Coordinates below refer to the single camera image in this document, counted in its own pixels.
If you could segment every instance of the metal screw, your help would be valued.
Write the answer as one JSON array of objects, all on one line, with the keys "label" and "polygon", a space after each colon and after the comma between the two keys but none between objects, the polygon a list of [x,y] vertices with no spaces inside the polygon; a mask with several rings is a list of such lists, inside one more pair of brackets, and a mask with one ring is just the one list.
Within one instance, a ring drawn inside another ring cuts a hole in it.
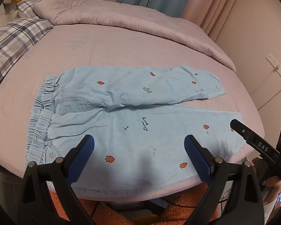
[{"label": "metal screw", "polygon": [[63,160],[64,160],[64,159],[63,159],[62,157],[57,157],[56,160],[55,160],[55,162],[56,162],[56,163],[62,163]]},{"label": "metal screw", "polygon": [[33,167],[35,165],[35,162],[29,162],[28,167]]},{"label": "metal screw", "polygon": [[247,166],[247,167],[250,167],[251,163],[249,161],[244,161],[244,165]]},{"label": "metal screw", "polygon": [[224,160],[221,157],[216,157],[214,159],[217,163],[222,163]]}]

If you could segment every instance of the human hand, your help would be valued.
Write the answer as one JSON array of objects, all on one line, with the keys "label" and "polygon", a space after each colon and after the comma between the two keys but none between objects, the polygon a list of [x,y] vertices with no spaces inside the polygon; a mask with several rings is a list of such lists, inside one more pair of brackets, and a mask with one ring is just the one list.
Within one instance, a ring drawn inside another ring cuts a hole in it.
[{"label": "human hand", "polygon": [[[252,163],[255,165],[256,161],[259,158],[256,157],[252,160]],[[257,169],[255,166],[253,166],[254,171],[257,173]],[[268,178],[267,180],[263,181],[262,183],[266,187],[273,187],[270,193],[267,195],[267,197],[263,201],[263,205],[267,205],[268,203],[273,202],[277,199],[280,191],[281,191],[281,178],[278,176],[273,176]]]}]

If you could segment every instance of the white power outlet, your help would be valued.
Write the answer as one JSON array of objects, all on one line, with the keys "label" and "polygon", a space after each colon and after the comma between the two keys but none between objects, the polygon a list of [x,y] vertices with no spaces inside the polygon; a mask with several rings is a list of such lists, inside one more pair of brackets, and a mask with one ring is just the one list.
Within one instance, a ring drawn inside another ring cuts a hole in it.
[{"label": "white power outlet", "polygon": [[270,64],[275,68],[277,66],[280,66],[279,69],[277,70],[277,73],[280,75],[281,77],[281,65],[280,63],[277,61],[277,59],[271,54],[269,53],[266,56],[266,59],[270,62]]},{"label": "white power outlet", "polygon": [[266,56],[266,59],[270,62],[271,65],[273,65],[274,68],[279,65],[278,61],[271,53]]}]

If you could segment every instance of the plaid pillowcase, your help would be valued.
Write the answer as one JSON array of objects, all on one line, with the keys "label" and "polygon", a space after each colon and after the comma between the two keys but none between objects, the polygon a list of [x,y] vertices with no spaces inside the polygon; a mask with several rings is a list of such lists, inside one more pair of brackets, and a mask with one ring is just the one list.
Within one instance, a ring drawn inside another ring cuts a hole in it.
[{"label": "plaid pillowcase", "polygon": [[33,5],[40,0],[23,1],[17,4],[20,18],[34,18],[40,17],[33,11]]},{"label": "plaid pillowcase", "polygon": [[16,19],[0,28],[0,82],[51,29],[53,25],[45,19]]}]

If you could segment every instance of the blue gripper pad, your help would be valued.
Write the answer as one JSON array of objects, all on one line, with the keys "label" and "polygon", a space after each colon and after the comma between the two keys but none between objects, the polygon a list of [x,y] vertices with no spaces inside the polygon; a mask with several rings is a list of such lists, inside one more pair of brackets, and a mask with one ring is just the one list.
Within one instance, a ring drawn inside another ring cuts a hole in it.
[{"label": "blue gripper pad", "polygon": [[192,135],[185,137],[184,148],[201,181],[210,185],[212,181],[210,175],[214,170],[212,154],[206,148],[202,148]]},{"label": "blue gripper pad", "polygon": [[88,159],[90,158],[90,155],[93,153],[94,148],[95,140],[90,135],[88,139],[84,142],[83,146],[80,148],[79,152],[76,154],[70,166],[68,167],[68,185],[77,182]]}]

